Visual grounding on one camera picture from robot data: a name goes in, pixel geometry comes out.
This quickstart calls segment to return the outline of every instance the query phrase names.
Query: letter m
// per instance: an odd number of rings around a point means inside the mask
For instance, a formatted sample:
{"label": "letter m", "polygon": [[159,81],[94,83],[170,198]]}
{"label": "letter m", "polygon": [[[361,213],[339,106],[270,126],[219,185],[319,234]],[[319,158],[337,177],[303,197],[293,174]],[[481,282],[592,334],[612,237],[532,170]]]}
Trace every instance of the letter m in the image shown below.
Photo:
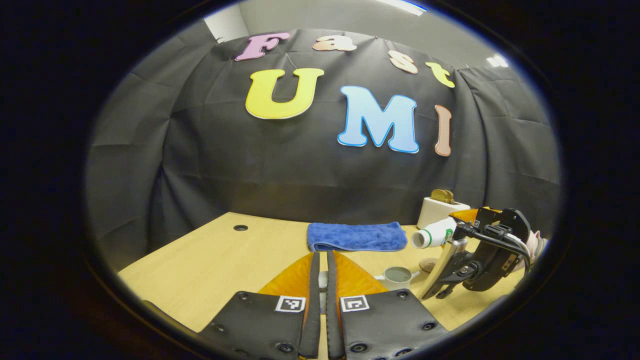
{"label": "letter m", "polygon": [[366,145],[367,137],[362,132],[364,122],[375,146],[382,146],[393,127],[394,135],[389,140],[389,147],[400,152],[418,152],[420,147],[415,142],[413,130],[413,109],[416,107],[413,99],[394,95],[383,111],[366,88],[343,86],[340,91],[347,96],[347,121],[344,132],[338,135],[339,143],[347,146]]}

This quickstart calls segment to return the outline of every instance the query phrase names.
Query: folded towel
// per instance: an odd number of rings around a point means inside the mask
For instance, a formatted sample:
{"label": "folded towel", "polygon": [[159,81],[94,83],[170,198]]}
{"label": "folded towel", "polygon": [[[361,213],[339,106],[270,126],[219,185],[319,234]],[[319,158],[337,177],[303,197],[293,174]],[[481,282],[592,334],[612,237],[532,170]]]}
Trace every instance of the folded towel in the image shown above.
{"label": "folded towel", "polygon": [[381,225],[341,225],[314,222],[307,228],[311,251],[398,251],[406,246],[406,235],[398,222]]}

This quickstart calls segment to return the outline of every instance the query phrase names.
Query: foam letter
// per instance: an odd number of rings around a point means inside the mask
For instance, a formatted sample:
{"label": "foam letter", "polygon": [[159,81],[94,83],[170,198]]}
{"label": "foam letter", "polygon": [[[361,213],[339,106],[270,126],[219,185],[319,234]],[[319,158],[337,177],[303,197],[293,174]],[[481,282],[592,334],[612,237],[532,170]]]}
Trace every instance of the foam letter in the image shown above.
{"label": "foam letter", "polygon": [[425,63],[428,67],[433,70],[433,75],[438,79],[439,82],[443,83],[445,86],[450,88],[455,87],[456,85],[453,81],[447,79],[447,75],[451,75],[448,71],[442,68],[440,64],[437,63]]}
{"label": "foam letter", "polygon": [[338,135],[339,143],[364,146],[367,143],[367,137],[362,133],[364,121],[375,146],[382,146],[393,127],[394,135],[389,140],[389,147],[400,152],[418,152],[420,147],[413,133],[413,109],[416,107],[413,99],[394,95],[383,111],[366,88],[343,86],[340,91],[347,96],[347,122],[344,132]]}
{"label": "foam letter", "polygon": [[353,45],[353,40],[350,37],[344,37],[340,35],[329,35],[327,37],[319,37],[314,44],[314,49],[318,51],[351,51],[358,47]]}
{"label": "foam letter", "polygon": [[236,61],[261,58],[264,56],[263,47],[271,50],[278,45],[278,39],[286,40],[290,36],[289,33],[276,33],[250,37],[249,44],[244,52],[236,57]]}
{"label": "foam letter", "polygon": [[321,69],[296,69],[299,77],[296,96],[288,102],[273,102],[271,94],[276,80],[285,74],[284,70],[262,70],[251,74],[253,83],[246,96],[246,110],[260,119],[288,119],[309,109],[316,93],[316,81],[324,74]]}
{"label": "foam letter", "polygon": [[449,146],[451,111],[442,105],[436,105],[436,112],[438,113],[438,143],[436,144],[436,154],[449,156],[451,155],[451,146]]}
{"label": "foam letter", "polygon": [[392,64],[394,64],[400,70],[404,70],[410,74],[417,74],[418,68],[413,64],[413,59],[411,59],[408,55],[403,53],[399,53],[395,50],[389,51],[389,60]]}

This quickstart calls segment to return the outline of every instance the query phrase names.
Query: table surface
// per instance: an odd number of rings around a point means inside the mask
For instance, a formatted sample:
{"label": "table surface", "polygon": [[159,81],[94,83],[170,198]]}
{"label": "table surface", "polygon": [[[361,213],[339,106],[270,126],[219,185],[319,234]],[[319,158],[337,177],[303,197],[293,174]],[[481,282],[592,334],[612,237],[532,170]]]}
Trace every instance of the table surface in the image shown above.
{"label": "table surface", "polygon": [[[235,225],[248,230],[236,231]],[[237,291],[258,292],[291,263],[310,251],[306,222],[275,220],[238,213],[226,213],[191,233],[169,243],[121,270],[118,274],[139,296],[162,309],[186,327],[200,332]],[[417,231],[404,225],[406,235]],[[467,250],[478,245],[469,239]],[[419,261],[438,258],[442,248],[416,249],[407,246],[396,252],[343,252],[372,275],[390,266],[420,270]],[[326,256],[320,257],[320,271],[327,270]],[[446,299],[423,300],[422,304],[447,329],[453,330],[484,310],[502,295],[510,293],[523,271],[501,279],[489,290],[468,291],[457,286]],[[413,279],[410,289],[419,296],[427,274]],[[325,318],[321,316],[319,359],[327,358]]]}

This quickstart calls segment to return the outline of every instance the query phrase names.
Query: mug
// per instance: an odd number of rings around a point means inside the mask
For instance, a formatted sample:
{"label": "mug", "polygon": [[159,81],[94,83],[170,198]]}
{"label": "mug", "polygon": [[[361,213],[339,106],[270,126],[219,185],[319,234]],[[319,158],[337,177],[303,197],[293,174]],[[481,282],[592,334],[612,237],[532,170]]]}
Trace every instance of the mug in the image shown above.
{"label": "mug", "polygon": [[407,268],[401,266],[392,266],[387,268],[382,275],[374,276],[376,280],[382,283],[389,291],[398,289],[408,289],[411,280],[418,276],[420,271],[413,274]]}

